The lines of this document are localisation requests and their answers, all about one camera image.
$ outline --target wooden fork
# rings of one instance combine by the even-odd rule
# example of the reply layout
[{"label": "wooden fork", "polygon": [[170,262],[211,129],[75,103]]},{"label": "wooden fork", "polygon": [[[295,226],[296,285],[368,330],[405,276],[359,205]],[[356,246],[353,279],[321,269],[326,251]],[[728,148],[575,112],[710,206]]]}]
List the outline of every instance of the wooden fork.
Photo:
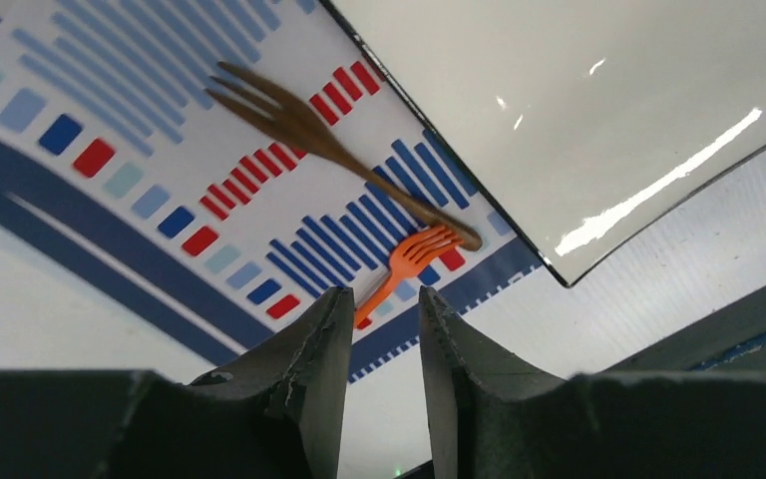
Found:
[{"label": "wooden fork", "polygon": [[206,89],[206,92],[246,123],[279,143],[347,169],[385,192],[425,224],[448,227],[462,239],[465,249],[480,249],[483,240],[474,229],[410,197],[360,163],[303,100],[250,70],[226,62],[218,62],[218,66],[247,86],[242,87],[219,77],[211,78],[239,95],[250,106],[215,90]]},{"label": "wooden fork", "polygon": [[398,284],[409,277],[415,277],[433,259],[462,244],[456,233],[443,225],[409,235],[395,246],[389,255],[389,275],[386,280],[354,313],[354,327],[365,327],[365,318],[383,302]]}]

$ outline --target red rectangle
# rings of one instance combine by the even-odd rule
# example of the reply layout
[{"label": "red rectangle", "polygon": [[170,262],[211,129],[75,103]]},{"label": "red rectangle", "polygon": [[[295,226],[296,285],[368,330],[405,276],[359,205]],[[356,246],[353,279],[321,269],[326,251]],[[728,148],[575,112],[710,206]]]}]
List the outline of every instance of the red rectangle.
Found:
[{"label": "red rectangle", "polygon": [[254,178],[256,178],[260,183],[264,183],[265,180],[268,179],[268,177],[265,175],[265,173],[262,172],[260,168],[258,168],[249,157],[242,157],[241,160],[239,160],[239,163],[245,167],[246,170],[248,170],[249,173],[253,175]]},{"label": "red rectangle", "polygon": [[336,117],[336,114],[333,113],[333,110],[330,110],[330,107],[324,103],[324,99],[319,97],[317,93],[310,97],[309,103],[311,103],[312,106],[318,110],[318,113],[321,114],[321,118],[323,118],[324,121],[327,122],[331,127],[336,125],[336,122],[339,121],[339,119]]},{"label": "red rectangle", "polygon": [[292,311],[296,306],[301,303],[297,297],[292,294],[287,294],[280,301],[276,302],[272,307],[265,312],[274,319],[281,319],[285,314]]},{"label": "red rectangle", "polygon": [[225,195],[224,192],[220,190],[216,185],[210,185],[206,187],[206,190],[212,193],[214,197],[216,197],[223,205],[230,208],[231,210],[236,206],[236,203],[227,195]]},{"label": "red rectangle", "polygon": [[218,240],[218,233],[210,227],[200,227],[189,239],[184,242],[182,248],[192,256],[198,256],[208,246]]},{"label": "red rectangle", "polygon": [[295,169],[295,162],[293,162],[292,159],[289,158],[288,155],[286,155],[286,152],[283,151],[283,149],[280,147],[280,145],[277,145],[276,143],[272,143],[271,146],[268,147],[268,150],[288,170],[292,171],[292,170]]},{"label": "red rectangle", "polygon": [[357,101],[362,97],[362,91],[356,86],[356,83],[348,76],[348,72],[344,68],[339,67],[333,72],[333,78],[339,82],[339,85],[345,89],[345,92],[351,97],[351,100]]},{"label": "red rectangle", "polygon": [[462,257],[459,251],[451,249],[450,251],[439,256],[442,264],[448,269],[448,271],[455,271],[465,264],[465,259]]},{"label": "red rectangle", "polygon": [[213,200],[211,200],[208,197],[203,197],[200,199],[200,203],[203,205],[204,208],[208,209],[211,213],[215,215],[216,218],[219,220],[227,220],[227,212],[222,210]]},{"label": "red rectangle", "polygon": [[277,167],[271,158],[263,150],[257,150],[253,153],[253,157],[259,160],[259,163],[263,165],[275,178],[279,177],[283,170]]},{"label": "red rectangle", "polygon": [[327,85],[324,85],[324,93],[327,94],[327,96],[330,98],[330,101],[336,105],[336,108],[342,112],[342,115],[347,115],[351,112],[351,104],[345,100],[345,97],[342,96],[342,92],[340,92],[335,85],[327,82]]},{"label": "red rectangle", "polygon": [[253,195],[259,191],[259,188],[250,180],[245,173],[237,170],[236,168],[230,170],[230,175],[234,177],[242,186],[248,188],[248,191]]},{"label": "red rectangle", "polygon": [[81,175],[92,178],[98,174],[101,168],[116,154],[116,150],[107,144],[104,140],[96,138],[93,143],[84,150],[72,167]]},{"label": "red rectangle", "polygon": [[368,70],[366,70],[365,65],[363,65],[360,62],[356,62],[353,65],[351,65],[351,71],[354,72],[354,75],[357,77],[357,80],[359,80],[359,83],[362,84],[363,87],[365,87],[365,90],[370,93],[371,95],[374,95],[378,91],[380,91],[380,87],[377,86],[377,82],[374,81],[374,77],[371,76],[371,74],[368,73]]},{"label": "red rectangle", "polygon": [[250,203],[250,198],[239,189],[238,186],[236,186],[230,179],[224,180],[224,182],[221,184],[227,190],[230,192],[231,195],[237,197],[243,205],[247,205]]}]

